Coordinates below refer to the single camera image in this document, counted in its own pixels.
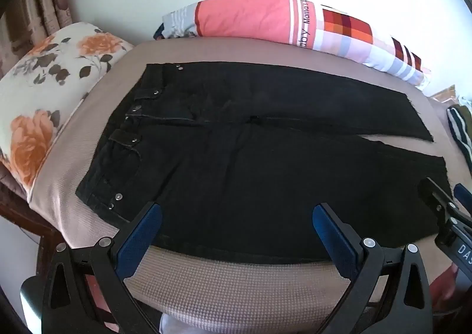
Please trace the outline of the right hand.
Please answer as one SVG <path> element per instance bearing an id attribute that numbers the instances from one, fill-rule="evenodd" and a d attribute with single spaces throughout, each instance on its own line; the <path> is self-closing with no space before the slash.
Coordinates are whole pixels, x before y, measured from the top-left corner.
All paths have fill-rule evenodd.
<path id="1" fill-rule="evenodd" d="M 458 295 L 456 279 L 458 267 L 452 264 L 430 285 L 432 309 L 434 312 L 447 312 L 456 307 Z"/>

